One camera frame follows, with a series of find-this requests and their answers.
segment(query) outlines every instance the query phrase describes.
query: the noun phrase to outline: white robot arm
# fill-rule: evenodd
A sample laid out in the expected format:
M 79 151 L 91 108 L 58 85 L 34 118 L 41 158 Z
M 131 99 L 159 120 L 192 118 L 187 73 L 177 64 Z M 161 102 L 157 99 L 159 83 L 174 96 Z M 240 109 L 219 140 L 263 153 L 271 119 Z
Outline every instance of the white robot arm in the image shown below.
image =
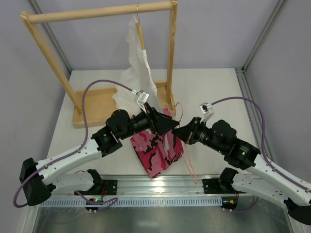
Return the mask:
M 71 175 L 65 173 L 86 162 L 113 153 L 122 147 L 120 139 L 128 138 L 146 129 L 162 135 L 178 124 L 178 121 L 158 113 L 148 103 L 144 103 L 142 112 L 133 118 L 130 118 L 125 110 L 116 110 L 107 119 L 106 126 L 86 139 L 82 145 L 53 158 L 38 162 L 29 158 L 23 162 L 19 179 L 27 204 L 38 205 L 46 201 L 52 193 L 87 191 L 89 195 L 98 194 L 104 184 L 96 170 L 89 169 L 84 173 Z M 16 198 L 17 196 L 15 196 L 15 206 L 22 207 L 16 204 Z
M 251 144 L 237 138 L 237 131 L 224 120 L 211 128 L 206 121 L 214 114 L 212 104 L 200 105 L 203 117 L 194 117 L 173 134 L 187 144 L 201 142 L 224 155 L 230 165 L 248 171 L 252 175 L 225 168 L 219 177 L 224 192 L 240 191 L 253 194 L 279 206 L 286 205 L 288 214 L 294 219 L 311 225 L 311 184 L 282 169 L 261 154 Z

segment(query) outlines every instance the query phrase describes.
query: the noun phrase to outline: wooden rack base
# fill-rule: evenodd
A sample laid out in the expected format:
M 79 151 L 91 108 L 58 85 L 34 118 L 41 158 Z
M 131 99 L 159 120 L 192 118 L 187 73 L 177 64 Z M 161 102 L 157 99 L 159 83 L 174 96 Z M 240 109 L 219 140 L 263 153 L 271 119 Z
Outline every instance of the wooden rack base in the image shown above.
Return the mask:
M 176 115 L 176 108 L 173 94 L 171 93 L 171 102 L 167 103 L 166 81 L 155 82 L 157 87 L 157 97 L 160 100 L 162 108 L 167 107 L 172 116 Z M 82 95 L 84 90 L 76 91 L 76 95 L 80 103 L 82 103 Z M 117 90 L 114 86 L 90 89 L 86 94 L 86 118 L 89 127 L 104 126 L 106 120 L 116 110 L 116 102 L 112 98 Z M 83 115 L 75 108 L 73 113 L 73 126 L 77 129 L 84 128 Z

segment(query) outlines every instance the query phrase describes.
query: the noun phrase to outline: metal frame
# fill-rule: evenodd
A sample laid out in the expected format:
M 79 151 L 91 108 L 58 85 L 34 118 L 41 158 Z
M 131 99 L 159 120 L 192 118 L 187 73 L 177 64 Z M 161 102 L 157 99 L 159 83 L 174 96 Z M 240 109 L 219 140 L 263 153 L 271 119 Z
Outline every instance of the metal frame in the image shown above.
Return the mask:
M 246 74 L 242 71 L 242 68 L 235 68 L 235 71 L 236 71 L 236 75 L 237 75 L 238 82 L 240 85 L 240 89 L 242 92 L 242 96 L 249 98 L 251 100 L 254 100 L 251 88 L 250 88 L 248 81 L 247 81 Z M 246 107 L 246 111 L 248 114 L 249 121 L 251 123 L 251 127 L 252 127 L 252 131 L 253 131 L 253 135 L 255 137 L 256 145 L 258 148 L 261 148 L 262 121 L 261 121 L 260 114 L 253 104 L 251 104 L 247 101 L 245 101 L 244 104 Z M 265 151 L 267 152 L 268 157 L 270 159 L 274 160 L 273 154 L 271 153 L 271 148 L 269 146 L 268 138 L 269 137 L 266 136 Z
M 27 214 L 24 220 L 24 225 L 21 230 L 21 233 L 33 232 L 34 227 L 35 227 L 36 217 L 37 217 L 40 207 L 39 206 L 27 206 L 26 208 L 28 208 L 28 210 L 27 210 Z
M 287 2 L 288 2 L 288 0 L 278 0 L 276 6 L 274 7 L 272 13 L 270 14 L 270 16 L 268 18 L 266 24 L 264 25 L 262 31 L 260 32 L 259 37 L 257 38 L 250 54 L 248 55 L 248 57 L 246 59 L 246 62 L 242 68 L 243 72 L 245 72 L 248 69 L 249 65 L 251 64 L 251 62 L 254 59 L 254 57 L 256 56 L 257 52 L 259 51 L 262 44 L 266 40 L 269 32 L 271 31 L 272 27 L 274 26 L 277 18 L 281 14 L 281 12 L 282 12 L 282 10 L 285 7 Z
M 38 3 L 36 2 L 36 0 L 27 0 L 30 8 L 32 9 L 32 11 L 36 14 L 42 14 L 42 11 L 38 5 Z M 67 57 L 65 56 L 64 51 L 62 50 L 62 48 L 60 47 L 53 31 L 51 30 L 50 26 L 48 25 L 48 23 L 42 23 L 42 30 L 45 32 L 48 40 L 50 41 L 51 45 L 53 46 L 55 52 L 58 54 L 61 62 L 63 63 L 64 67 L 66 67 L 67 71 L 69 72 L 69 74 L 71 74 L 72 72 L 72 68 L 70 66 L 70 63 L 67 59 Z

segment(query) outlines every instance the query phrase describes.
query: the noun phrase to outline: pink camouflage fabric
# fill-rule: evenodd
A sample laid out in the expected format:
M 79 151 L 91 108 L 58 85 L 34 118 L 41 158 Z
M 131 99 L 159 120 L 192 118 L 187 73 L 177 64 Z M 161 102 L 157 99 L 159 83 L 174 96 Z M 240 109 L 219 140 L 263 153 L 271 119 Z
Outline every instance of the pink camouflage fabric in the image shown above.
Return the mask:
M 167 108 L 163 109 L 163 114 L 171 116 Z M 131 143 L 141 164 L 151 178 L 155 178 L 169 168 L 184 153 L 181 140 L 174 136 L 172 131 L 162 136 L 143 131 L 131 137 Z

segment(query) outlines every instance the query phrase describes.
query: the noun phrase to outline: purple cable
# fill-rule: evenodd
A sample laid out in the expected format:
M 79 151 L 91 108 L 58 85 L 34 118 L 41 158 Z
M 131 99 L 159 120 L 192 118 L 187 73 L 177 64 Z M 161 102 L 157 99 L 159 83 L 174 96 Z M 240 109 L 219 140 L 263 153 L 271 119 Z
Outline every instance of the purple cable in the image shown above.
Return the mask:
M 288 176 L 286 176 L 284 173 L 282 173 L 281 171 L 279 171 L 277 168 L 275 168 L 269 161 L 267 155 L 266 155 L 266 152 L 264 150 L 264 141 L 265 141 L 265 131 L 266 131 L 266 122 L 265 122 L 265 118 L 264 118 L 264 114 L 263 114 L 263 111 L 262 109 L 260 108 L 260 106 L 254 102 L 253 100 L 251 99 L 248 99 L 248 98 L 245 98 L 245 97 L 237 97 L 237 96 L 234 96 L 234 97 L 228 97 L 228 98 L 224 98 L 224 99 L 221 99 L 221 100 L 218 100 L 218 101 L 215 101 L 214 103 L 212 103 L 212 105 L 215 105 L 217 103 L 220 103 L 220 102 L 223 102 L 223 101 L 226 101 L 226 100 L 245 100 L 245 101 L 248 101 L 248 102 L 251 102 L 253 105 L 256 106 L 256 108 L 258 109 L 259 113 L 260 113 L 260 116 L 261 116 L 261 121 L 262 121 L 262 135 L 261 135 L 261 151 L 262 151 L 262 155 L 263 155 L 263 158 L 264 160 L 266 161 L 266 163 L 269 165 L 270 168 L 272 168 L 272 170 L 274 170 L 276 173 L 278 173 L 280 176 L 282 176 L 284 179 L 288 180 L 289 182 L 297 185 L 298 187 L 304 189 L 305 191 L 308 191 L 311 193 L 311 190 L 309 190 L 307 187 L 301 185 L 300 183 L 294 181 L 293 179 L 289 178 Z
M 106 204 L 106 203 L 108 203 L 108 202 L 111 202 L 112 200 L 116 200 L 116 201 L 118 200 L 118 198 L 112 198 L 112 199 L 105 200 L 105 201 L 102 201 L 102 202 L 91 201 L 91 200 L 87 199 L 85 196 L 83 196 L 79 191 L 76 191 L 76 193 L 77 193 L 80 197 L 82 197 L 83 200 L 85 200 L 87 203 L 90 203 L 90 204 L 99 204 L 99 205 L 101 205 L 101 204 Z
M 87 141 L 87 138 L 88 138 L 88 126 L 87 126 L 87 121 L 86 121 L 86 112 L 85 112 L 85 98 L 86 98 L 86 93 L 87 91 L 91 88 L 91 86 L 93 86 L 94 84 L 96 83 L 99 83 L 99 82 L 107 82 L 107 83 L 113 83 L 113 84 L 116 84 L 116 85 L 119 85 L 121 87 L 124 87 L 125 89 L 129 90 L 129 91 L 133 91 L 133 89 L 121 84 L 121 83 L 118 83 L 118 82 L 115 82 L 115 81 L 112 81 L 112 80 L 107 80 L 107 79 L 100 79 L 100 80 L 96 80 L 96 81 L 93 81 L 91 82 L 85 89 L 84 93 L 83 93 L 83 96 L 82 96 L 82 114 L 83 114 L 83 121 L 84 121 L 84 126 L 85 126 L 85 129 L 86 129 L 86 134 L 85 134 L 85 137 L 84 137 L 84 141 L 83 143 L 81 144 L 81 146 L 73 151 L 73 152 L 70 152 L 69 154 L 66 154 L 58 159 L 55 159 L 49 163 L 47 163 L 46 165 L 44 165 L 43 167 L 39 168 L 37 171 L 35 171 L 34 173 L 32 173 L 29 177 L 27 177 L 24 182 L 20 185 L 20 187 L 18 187 L 15 195 L 14 195 L 14 198 L 13 198 L 13 205 L 16 207 L 16 208 L 22 208 L 22 207 L 25 207 L 27 205 L 26 204 L 23 204 L 23 205 L 18 205 L 17 204 L 17 197 L 20 193 L 20 191 L 22 190 L 22 188 L 24 187 L 24 185 L 32 178 L 34 177 L 36 174 L 38 174 L 40 171 L 42 171 L 43 169 L 47 169 L 50 165 L 58 162 L 58 161 L 61 161 L 63 159 L 66 159 L 74 154 L 76 154 L 77 152 L 79 152 L 83 147 L 84 145 L 86 144 L 86 141 Z

